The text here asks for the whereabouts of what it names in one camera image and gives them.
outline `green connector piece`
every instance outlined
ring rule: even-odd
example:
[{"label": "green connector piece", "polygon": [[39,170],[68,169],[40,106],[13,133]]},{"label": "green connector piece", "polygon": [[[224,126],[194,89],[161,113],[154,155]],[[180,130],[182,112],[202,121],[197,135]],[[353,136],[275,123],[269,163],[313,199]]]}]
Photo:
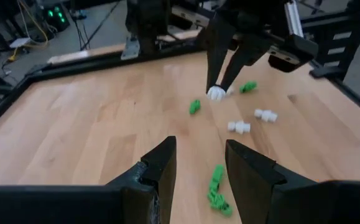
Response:
[{"label": "green connector piece", "polygon": [[232,207],[228,205],[227,202],[224,202],[224,205],[221,207],[221,213],[227,217],[232,215]]},{"label": "green connector piece", "polygon": [[190,105],[190,114],[195,114],[200,109],[200,101],[195,100]]},{"label": "green connector piece", "polygon": [[224,195],[217,194],[214,191],[210,191],[210,194],[208,195],[208,198],[210,200],[210,207],[220,210],[221,213],[227,217],[232,215],[232,207],[228,205],[228,203],[224,199]]},{"label": "green connector piece", "polygon": [[241,93],[245,93],[247,91],[251,91],[257,87],[257,82],[247,82],[245,85],[239,88]]},{"label": "green connector piece", "polygon": [[214,201],[216,200],[218,193],[214,190],[210,190],[209,193],[207,194],[207,198],[209,199],[210,203],[214,203]]},{"label": "green connector piece", "polygon": [[216,192],[218,191],[219,183],[221,181],[221,178],[223,177],[223,173],[224,173],[224,166],[221,164],[217,165],[215,171],[213,172],[213,176],[210,180],[210,185],[209,185],[210,190],[214,190]]}]

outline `small object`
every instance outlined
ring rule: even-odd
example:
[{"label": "small object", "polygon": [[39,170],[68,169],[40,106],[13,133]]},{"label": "small object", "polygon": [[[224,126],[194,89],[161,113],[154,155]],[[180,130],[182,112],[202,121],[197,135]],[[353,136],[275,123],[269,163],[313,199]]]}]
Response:
[{"label": "small object", "polygon": [[277,114],[271,113],[270,116],[269,116],[269,118],[268,118],[268,121],[270,121],[270,122],[275,122],[275,121],[277,121],[277,118],[278,118],[278,115],[277,115]]},{"label": "small object", "polygon": [[209,184],[209,190],[217,192],[219,189],[219,182],[221,181],[221,178],[224,173],[224,167],[223,165],[219,164],[216,166],[215,171],[213,172],[213,176],[210,180]]},{"label": "small object", "polygon": [[272,112],[271,110],[264,110],[262,111],[261,115],[261,110],[260,109],[256,109],[254,111],[254,116],[257,118],[261,118],[261,120],[265,121],[265,122],[275,122],[278,118],[278,115],[275,114],[274,112]]},{"label": "small object", "polygon": [[228,131],[235,131],[235,122],[228,122]]},{"label": "small object", "polygon": [[200,109],[200,101],[194,100],[190,105],[190,114],[195,114]]},{"label": "small object", "polygon": [[225,93],[226,96],[229,96],[229,95],[232,95],[234,93],[234,87],[233,86],[230,86],[228,89],[227,89],[227,92]]},{"label": "small object", "polygon": [[224,214],[227,217],[230,217],[232,215],[232,207],[228,205],[227,202],[224,201],[224,204],[221,206],[221,213]]},{"label": "small object", "polygon": [[257,87],[257,82],[247,82],[245,85],[239,88],[241,93],[245,93],[247,91],[251,91]]},{"label": "small object", "polygon": [[249,133],[251,129],[251,125],[249,123],[245,123],[243,121],[229,122],[228,123],[228,131],[235,131],[239,134]]},{"label": "small object", "polygon": [[249,133],[250,132],[250,128],[251,128],[251,125],[249,123],[244,123],[243,124],[243,131],[246,132],[246,133]]},{"label": "small object", "polygon": [[263,110],[256,109],[256,110],[254,111],[254,116],[255,116],[256,118],[261,118],[262,112],[263,112]]},{"label": "small object", "polygon": [[261,120],[268,122],[269,116],[271,115],[271,110],[265,110],[261,114]]},{"label": "small object", "polygon": [[221,211],[221,213],[227,217],[232,215],[232,208],[225,201],[224,195],[212,193],[212,200],[210,201],[210,207]]},{"label": "small object", "polygon": [[218,193],[215,190],[209,190],[207,198],[209,199],[210,203],[214,203]]},{"label": "small object", "polygon": [[219,86],[212,86],[207,92],[207,98],[220,101],[225,97],[225,91]]},{"label": "small object", "polygon": [[237,132],[239,134],[243,134],[243,121],[238,121],[235,124],[235,132]]}]

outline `concrete floor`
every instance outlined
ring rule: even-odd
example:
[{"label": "concrete floor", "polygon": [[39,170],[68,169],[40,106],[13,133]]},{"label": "concrete floor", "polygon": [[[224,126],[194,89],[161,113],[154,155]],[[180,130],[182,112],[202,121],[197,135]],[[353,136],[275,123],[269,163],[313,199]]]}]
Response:
[{"label": "concrete floor", "polygon": [[[347,1],[345,0],[326,0],[321,8],[327,12],[338,11],[344,9],[346,3]],[[114,4],[115,3],[98,6],[88,10],[88,18],[84,20],[88,35],[91,35]],[[311,9],[308,9],[305,6],[299,6],[299,11],[301,16],[307,16],[311,13]],[[125,41],[127,34],[124,25],[126,13],[126,2],[122,1],[91,41],[92,49],[119,44]],[[44,63],[50,57],[55,55],[76,51],[79,51],[78,34],[75,26],[71,24],[69,28],[59,33],[55,39],[51,40],[46,49],[32,49],[29,54],[19,55],[17,61],[6,66],[6,68],[12,70],[11,75],[17,80],[20,80],[25,72],[33,65]],[[3,71],[1,70],[2,60],[9,56],[9,54],[2,55],[0,59],[0,75],[3,75]],[[6,80],[13,84],[15,83],[10,77],[7,77]],[[360,94],[360,48],[349,69],[345,83]]]}]

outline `yellow cable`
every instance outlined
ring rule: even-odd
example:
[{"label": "yellow cable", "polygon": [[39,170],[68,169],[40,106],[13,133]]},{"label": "yellow cable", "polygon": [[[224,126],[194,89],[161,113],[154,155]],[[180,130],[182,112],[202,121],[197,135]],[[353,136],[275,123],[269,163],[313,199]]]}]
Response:
[{"label": "yellow cable", "polygon": [[28,14],[28,16],[30,17],[30,19],[32,19],[32,22],[36,25],[36,27],[41,31],[41,33],[43,33],[44,38],[45,38],[45,42],[44,45],[42,46],[38,46],[38,45],[24,45],[26,47],[35,47],[35,48],[46,48],[47,44],[48,44],[48,37],[46,35],[46,33],[43,31],[42,28],[40,28],[39,24],[36,22],[36,20],[33,18],[33,16],[30,14],[28,8],[25,6],[25,4],[22,2],[22,0],[18,0],[19,4],[21,4],[21,6],[25,9],[26,13]]},{"label": "yellow cable", "polygon": [[18,47],[14,50],[14,53],[13,53],[13,55],[11,55],[9,58],[8,58],[8,60],[10,60],[10,61],[15,61],[15,59],[16,59],[16,55],[17,55],[17,50],[18,50]]}]

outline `white plastic piece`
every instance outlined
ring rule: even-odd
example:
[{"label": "white plastic piece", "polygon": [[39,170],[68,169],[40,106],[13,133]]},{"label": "white plastic piece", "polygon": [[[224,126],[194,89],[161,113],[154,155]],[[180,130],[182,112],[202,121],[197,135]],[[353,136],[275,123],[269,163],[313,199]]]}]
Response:
[{"label": "white plastic piece", "polygon": [[228,122],[228,131],[235,131],[235,122]]},{"label": "white plastic piece", "polygon": [[262,114],[261,114],[261,120],[263,120],[265,122],[268,122],[268,119],[269,119],[271,113],[272,113],[271,110],[263,111]]},{"label": "white plastic piece", "polygon": [[224,96],[225,96],[225,91],[218,86],[212,86],[207,92],[207,98],[211,100],[220,101],[224,98]]},{"label": "white plastic piece", "polygon": [[243,131],[244,131],[244,123],[243,121],[238,121],[236,124],[235,124],[235,131],[239,134],[243,134]]},{"label": "white plastic piece", "polygon": [[254,116],[255,116],[256,118],[261,118],[262,112],[263,112],[263,110],[256,109],[256,110],[254,111]]},{"label": "white plastic piece", "polygon": [[233,86],[230,86],[228,89],[227,89],[227,92],[225,95],[229,96],[229,95],[232,95],[234,93],[235,89]]},{"label": "white plastic piece", "polygon": [[269,116],[269,118],[268,118],[268,121],[270,121],[270,122],[275,122],[275,121],[277,120],[277,118],[278,118],[278,115],[277,115],[277,114],[271,113],[270,116]]},{"label": "white plastic piece", "polygon": [[249,123],[243,123],[243,131],[246,132],[246,133],[249,133],[250,132],[250,124]]}]

